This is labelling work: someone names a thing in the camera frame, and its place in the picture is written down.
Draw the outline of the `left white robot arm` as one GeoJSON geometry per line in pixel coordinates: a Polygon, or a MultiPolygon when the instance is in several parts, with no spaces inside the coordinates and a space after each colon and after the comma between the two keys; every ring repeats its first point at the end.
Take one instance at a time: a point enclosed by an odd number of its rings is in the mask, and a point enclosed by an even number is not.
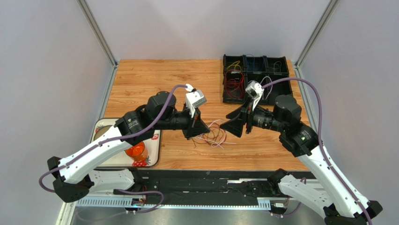
{"type": "Polygon", "coordinates": [[[157,130],[181,130],[186,139],[208,133],[199,106],[206,102],[200,90],[188,92],[181,111],[176,97],[167,91],[151,96],[147,104],[127,112],[102,136],[68,157],[52,157],[47,164],[54,176],[53,191],[66,203],[90,193],[112,190],[116,194],[143,190],[143,179],[136,168],[98,170],[112,156],[153,138],[157,130]]]}

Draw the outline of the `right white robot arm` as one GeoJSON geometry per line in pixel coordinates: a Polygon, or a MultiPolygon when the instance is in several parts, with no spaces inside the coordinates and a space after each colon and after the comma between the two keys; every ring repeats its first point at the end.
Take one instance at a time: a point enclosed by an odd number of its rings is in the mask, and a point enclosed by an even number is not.
{"type": "Polygon", "coordinates": [[[227,115],[222,129],[241,137],[253,127],[280,133],[282,146],[298,158],[316,177],[324,191],[297,180],[278,169],[268,177],[274,195],[288,195],[315,211],[327,225],[367,225],[382,212],[382,205],[363,196],[347,180],[319,143],[318,134],[301,122],[301,106],[291,95],[276,98],[273,110],[246,101],[227,115]]]}

